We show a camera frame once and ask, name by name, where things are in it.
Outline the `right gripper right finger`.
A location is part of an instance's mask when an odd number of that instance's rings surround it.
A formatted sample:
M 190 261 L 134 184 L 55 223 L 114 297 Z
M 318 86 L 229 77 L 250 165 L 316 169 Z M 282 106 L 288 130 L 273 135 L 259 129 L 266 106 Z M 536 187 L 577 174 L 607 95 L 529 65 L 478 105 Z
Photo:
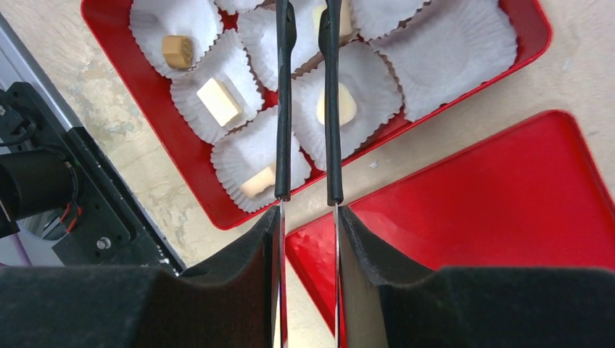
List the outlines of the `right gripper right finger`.
M 596 268 L 431 270 L 337 211 L 339 329 L 348 347 L 611 347 L 614 274 Z

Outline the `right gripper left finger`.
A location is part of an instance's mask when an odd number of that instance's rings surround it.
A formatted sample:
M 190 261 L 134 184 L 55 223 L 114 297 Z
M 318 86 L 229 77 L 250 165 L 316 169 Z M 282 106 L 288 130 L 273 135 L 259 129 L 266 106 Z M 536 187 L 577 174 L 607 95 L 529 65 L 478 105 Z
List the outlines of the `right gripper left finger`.
M 3 347 L 272 347 L 281 212 L 206 260 L 1 269 Z

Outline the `caramel oval chocolate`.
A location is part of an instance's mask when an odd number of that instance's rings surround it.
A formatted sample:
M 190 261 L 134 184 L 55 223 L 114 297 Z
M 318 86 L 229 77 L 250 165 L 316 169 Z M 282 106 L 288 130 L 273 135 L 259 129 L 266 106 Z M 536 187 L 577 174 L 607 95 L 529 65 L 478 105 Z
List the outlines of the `caramel oval chocolate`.
M 273 165 L 269 165 L 240 185 L 240 190 L 248 198 L 254 198 L 275 182 L 276 169 Z

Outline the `red box lid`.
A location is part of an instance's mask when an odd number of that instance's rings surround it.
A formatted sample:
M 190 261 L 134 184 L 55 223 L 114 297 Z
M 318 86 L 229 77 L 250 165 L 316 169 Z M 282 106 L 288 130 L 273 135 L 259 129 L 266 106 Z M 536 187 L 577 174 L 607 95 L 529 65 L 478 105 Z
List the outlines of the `red box lid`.
M 614 274 L 614 201 L 575 119 L 535 115 L 347 205 L 412 260 L 445 267 Z M 289 260 L 335 323 L 334 218 L 288 235 Z

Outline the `cream heart chocolate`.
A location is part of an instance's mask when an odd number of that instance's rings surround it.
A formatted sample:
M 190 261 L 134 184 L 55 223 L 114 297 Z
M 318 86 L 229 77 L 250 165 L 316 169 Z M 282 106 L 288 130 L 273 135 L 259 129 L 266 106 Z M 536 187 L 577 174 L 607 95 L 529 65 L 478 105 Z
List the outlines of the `cream heart chocolate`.
M 339 125 L 343 126 L 353 120 L 357 113 L 357 104 L 345 84 L 339 83 L 338 86 L 338 106 L 339 106 Z M 325 90 L 321 91 L 316 107 L 317 121 L 325 124 Z

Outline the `cream rectangular chocolate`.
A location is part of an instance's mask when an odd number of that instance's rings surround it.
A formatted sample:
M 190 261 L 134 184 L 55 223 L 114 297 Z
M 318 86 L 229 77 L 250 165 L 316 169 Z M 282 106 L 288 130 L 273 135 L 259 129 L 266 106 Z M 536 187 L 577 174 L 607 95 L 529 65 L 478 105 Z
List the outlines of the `cream rectangular chocolate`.
M 243 113 L 242 107 L 225 85 L 214 78 L 210 78 L 199 88 L 197 97 L 221 127 L 228 125 Z

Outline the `tan small chocolate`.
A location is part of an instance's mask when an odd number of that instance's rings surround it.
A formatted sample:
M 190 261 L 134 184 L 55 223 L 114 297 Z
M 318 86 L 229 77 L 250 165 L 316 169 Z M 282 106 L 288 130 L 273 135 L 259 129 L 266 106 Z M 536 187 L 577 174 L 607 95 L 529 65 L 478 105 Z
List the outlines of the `tan small chocolate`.
M 193 43 L 188 36 L 164 36 L 161 52 L 170 68 L 187 70 L 192 66 Z

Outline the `black metal tongs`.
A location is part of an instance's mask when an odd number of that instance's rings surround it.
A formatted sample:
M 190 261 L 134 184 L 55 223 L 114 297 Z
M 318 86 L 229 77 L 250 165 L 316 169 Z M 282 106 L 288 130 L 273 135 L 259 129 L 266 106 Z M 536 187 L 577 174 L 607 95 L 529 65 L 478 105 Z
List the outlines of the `black metal tongs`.
M 339 256 L 339 206 L 344 200 L 339 121 L 339 24 L 341 1 L 327 1 L 319 25 L 318 45 L 325 62 L 324 107 L 327 204 L 333 208 L 335 237 L 335 339 L 342 345 L 341 333 L 341 266 Z M 289 1 L 276 2 L 278 59 L 278 126 L 276 139 L 276 182 L 274 196 L 279 200 L 278 237 L 278 302 L 280 346 L 288 346 L 285 274 L 286 222 L 284 204 L 291 199 L 292 87 L 290 67 L 292 50 L 297 41 L 295 11 Z

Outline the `cream square chocolate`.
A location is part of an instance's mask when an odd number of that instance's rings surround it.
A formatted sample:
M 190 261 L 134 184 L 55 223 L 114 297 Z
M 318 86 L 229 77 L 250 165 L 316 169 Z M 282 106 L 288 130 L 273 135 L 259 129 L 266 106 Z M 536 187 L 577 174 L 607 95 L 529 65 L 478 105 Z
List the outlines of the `cream square chocolate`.
M 312 18 L 315 35 L 318 36 L 321 23 L 321 15 L 326 8 L 326 4 L 318 4 L 313 7 Z M 352 16 L 350 2 L 343 0 L 341 2 L 340 18 L 339 18 L 339 37 L 340 41 L 346 41 L 353 35 L 354 29 L 352 27 Z

